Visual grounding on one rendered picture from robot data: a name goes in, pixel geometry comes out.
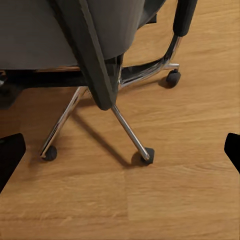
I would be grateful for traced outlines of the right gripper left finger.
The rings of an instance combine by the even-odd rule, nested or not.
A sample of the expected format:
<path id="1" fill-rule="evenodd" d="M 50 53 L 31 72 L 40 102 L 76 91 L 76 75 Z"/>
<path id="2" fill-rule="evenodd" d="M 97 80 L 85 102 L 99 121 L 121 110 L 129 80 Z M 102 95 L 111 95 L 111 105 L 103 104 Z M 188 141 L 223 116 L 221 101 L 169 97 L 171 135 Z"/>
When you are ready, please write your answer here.
<path id="1" fill-rule="evenodd" d="M 26 153 L 22 133 L 0 138 L 0 193 Z"/>

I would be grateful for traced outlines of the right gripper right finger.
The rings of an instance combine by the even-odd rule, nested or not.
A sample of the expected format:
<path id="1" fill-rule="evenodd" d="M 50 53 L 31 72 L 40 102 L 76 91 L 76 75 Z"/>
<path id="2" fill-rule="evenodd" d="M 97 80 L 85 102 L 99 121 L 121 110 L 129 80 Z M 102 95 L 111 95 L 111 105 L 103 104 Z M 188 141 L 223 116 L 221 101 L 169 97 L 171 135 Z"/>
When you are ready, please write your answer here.
<path id="1" fill-rule="evenodd" d="M 226 154 L 240 173 L 240 135 L 235 133 L 229 133 L 227 135 L 223 150 L 226 152 Z"/>

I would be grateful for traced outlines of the swivel chair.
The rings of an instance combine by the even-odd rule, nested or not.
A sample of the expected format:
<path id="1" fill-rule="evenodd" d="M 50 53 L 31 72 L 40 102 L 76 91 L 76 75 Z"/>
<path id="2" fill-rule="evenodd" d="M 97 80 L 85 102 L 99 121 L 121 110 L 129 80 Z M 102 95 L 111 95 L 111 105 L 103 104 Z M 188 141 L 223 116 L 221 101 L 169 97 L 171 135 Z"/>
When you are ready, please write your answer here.
<path id="1" fill-rule="evenodd" d="M 96 105 L 115 114 L 152 164 L 153 148 L 144 147 L 117 107 L 118 93 L 172 70 L 166 81 L 177 85 L 179 64 L 172 63 L 192 24 L 198 0 L 178 0 L 173 37 L 164 56 L 150 63 L 123 65 L 136 33 L 157 23 L 166 0 L 0 0 L 0 111 L 11 108 L 30 88 L 76 87 L 38 155 L 58 156 L 53 141 L 89 89 Z M 73 67 L 60 69 L 55 67 Z"/>

